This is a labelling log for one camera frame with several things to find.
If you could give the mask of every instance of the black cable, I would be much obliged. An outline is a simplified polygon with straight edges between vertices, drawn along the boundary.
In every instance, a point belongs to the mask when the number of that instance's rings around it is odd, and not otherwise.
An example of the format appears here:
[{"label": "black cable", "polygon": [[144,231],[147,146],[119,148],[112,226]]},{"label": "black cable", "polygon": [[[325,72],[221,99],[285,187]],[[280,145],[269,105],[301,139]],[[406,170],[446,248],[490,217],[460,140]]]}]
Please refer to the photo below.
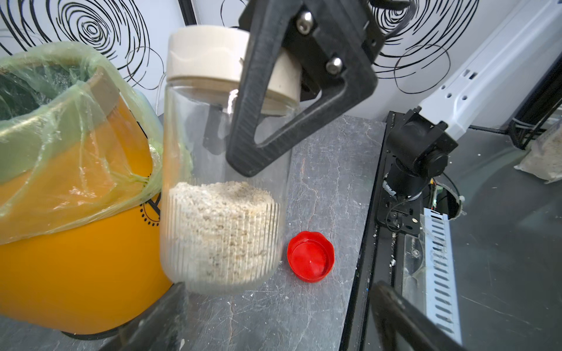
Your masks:
[{"label": "black cable", "polygon": [[392,212],[392,210],[394,210],[396,207],[406,203],[408,201],[408,198],[406,198],[404,201],[402,202],[398,202],[397,204],[390,206],[390,208],[388,209],[387,215],[384,218],[384,223],[386,224],[386,227],[389,228],[392,231],[399,231],[400,228],[399,227],[395,227],[396,229],[391,228],[391,226],[388,224],[388,216],[390,215],[390,213]]},{"label": "black cable", "polygon": [[435,202],[435,206],[437,206],[437,204],[438,204],[439,202],[441,202],[441,200],[446,199],[447,197],[448,197],[448,196],[445,195],[445,196],[442,197],[441,199],[437,200],[437,201]]},{"label": "black cable", "polygon": [[457,196],[460,196],[459,188],[456,187],[455,182],[448,175],[446,175],[445,172],[443,172],[443,175],[445,176],[445,178],[449,179],[449,182],[451,183],[451,185],[453,186],[453,188],[455,188],[455,191],[457,192]]},{"label": "black cable", "polygon": [[496,134],[507,134],[507,130],[502,130],[502,129],[494,129],[494,128],[487,128],[487,127],[480,127],[480,126],[475,126],[475,125],[469,125],[468,126],[469,129],[474,129],[474,130],[483,130],[483,131],[489,131],[490,133],[496,133]]}]

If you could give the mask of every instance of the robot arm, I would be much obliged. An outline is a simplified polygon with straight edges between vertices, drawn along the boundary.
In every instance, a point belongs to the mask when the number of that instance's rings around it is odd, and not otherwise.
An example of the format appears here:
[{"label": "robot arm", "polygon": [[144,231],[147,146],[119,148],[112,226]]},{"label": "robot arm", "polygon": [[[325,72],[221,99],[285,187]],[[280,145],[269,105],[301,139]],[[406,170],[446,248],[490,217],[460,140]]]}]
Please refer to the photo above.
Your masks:
[{"label": "robot arm", "polygon": [[[531,61],[562,44],[561,19],[560,1],[521,1],[461,68],[409,111],[388,136],[396,162],[386,179],[387,191],[405,198],[419,194],[432,177],[443,173],[456,140],[487,112],[486,106],[516,95],[524,98],[532,89],[524,80],[537,81],[548,68],[530,72]],[[512,101],[503,109],[519,103]]]},{"label": "robot arm", "polygon": [[509,77],[528,79],[525,70],[530,60],[560,41],[561,20],[560,1],[521,1],[467,61],[420,103],[421,114],[435,125],[447,123],[445,132],[458,140],[490,101],[514,91],[508,86]]},{"label": "robot arm", "polygon": [[[389,35],[372,6],[408,9],[413,1],[252,0],[240,17],[250,39],[234,108],[226,160],[244,176],[256,175],[293,146],[369,97],[371,69]],[[254,141],[271,72],[281,47],[303,69],[302,91],[321,97],[262,143]]]}]

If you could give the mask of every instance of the white plastic bag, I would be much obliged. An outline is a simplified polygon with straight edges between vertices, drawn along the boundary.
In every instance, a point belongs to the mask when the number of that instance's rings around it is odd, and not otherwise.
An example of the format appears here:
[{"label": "white plastic bag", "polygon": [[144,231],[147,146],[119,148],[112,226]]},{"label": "white plastic bag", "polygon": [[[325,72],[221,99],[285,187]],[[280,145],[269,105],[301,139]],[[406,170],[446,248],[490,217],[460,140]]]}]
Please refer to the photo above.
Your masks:
[{"label": "white plastic bag", "polygon": [[562,120],[535,140],[515,169],[534,174],[547,184],[562,179]]}]

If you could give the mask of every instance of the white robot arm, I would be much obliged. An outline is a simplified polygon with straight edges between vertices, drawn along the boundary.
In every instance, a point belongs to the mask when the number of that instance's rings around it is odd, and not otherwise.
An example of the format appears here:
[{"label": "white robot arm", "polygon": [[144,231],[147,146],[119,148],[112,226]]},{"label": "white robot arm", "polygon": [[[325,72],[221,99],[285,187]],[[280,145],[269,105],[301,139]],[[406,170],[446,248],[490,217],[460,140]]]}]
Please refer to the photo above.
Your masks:
[{"label": "white robot arm", "polygon": [[458,140],[492,100],[506,100],[500,97],[521,90],[523,80],[540,79],[548,67],[531,72],[540,76],[529,77],[525,70],[537,53],[553,45],[562,48],[562,1],[521,1],[468,60],[420,103],[420,114],[435,125],[447,123],[445,132]]},{"label": "white robot arm", "polygon": [[[562,1],[522,0],[460,69],[393,127],[387,138],[396,156],[386,178],[391,193],[415,198],[443,173],[472,122],[493,116],[490,106],[513,112],[560,52]],[[536,67],[537,57],[544,67]]]}]

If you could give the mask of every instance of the cable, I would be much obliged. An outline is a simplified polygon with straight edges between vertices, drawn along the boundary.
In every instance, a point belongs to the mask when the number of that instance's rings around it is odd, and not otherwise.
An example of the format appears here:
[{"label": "cable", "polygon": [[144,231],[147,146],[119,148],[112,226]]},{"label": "cable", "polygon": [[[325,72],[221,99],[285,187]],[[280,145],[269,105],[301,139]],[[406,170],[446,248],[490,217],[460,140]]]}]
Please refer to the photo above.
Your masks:
[{"label": "cable", "polygon": [[517,122],[517,123],[519,123],[519,124],[521,124],[521,125],[527,126],[527,127],[533,127],[533,128],[535,127],[534,124],[522,122],[522,121],[518,120],[517,118],[512,118],[511,120],[512,120],[512,121],[515,121],[515,122]]},{"label": "cable", "polygon": [[388,209],[387,215],[384,218],[384,223],[386,224],[386,227],[389,228],[392,231],[399,231],[400,228],[399,227],[395,227],[396,229],[391,228],[391,226],[388,224],[388,216],[390,215],[390,213],[392,212],[392,210],[394,210],[396,207],[406,203],[408,201],[408,198],[406,198],[404,201],[402,202],[398,202],[397,204],[390,206],[390,208]]},{"label": "cable", "polygon": [[446,198],[447,198],[447,195],[445,195],[445,196],[442,197],[441,199],[437,200],[437,201],[435,202],[435,205],[437,205],[439,202],[441,202],[441,200],[446,199]]},{"label": "cable", "polygon": [[448,175],[446,175],[445,172],[443,172],[443,175],[445,176],[445,178],[449,179],[449,182],[451,183],[451,185],[453,186],[453,188],[455,188],[455,191],[457,192],[457,196],[460,196],[459,188],[456,187],[455,182]]}]

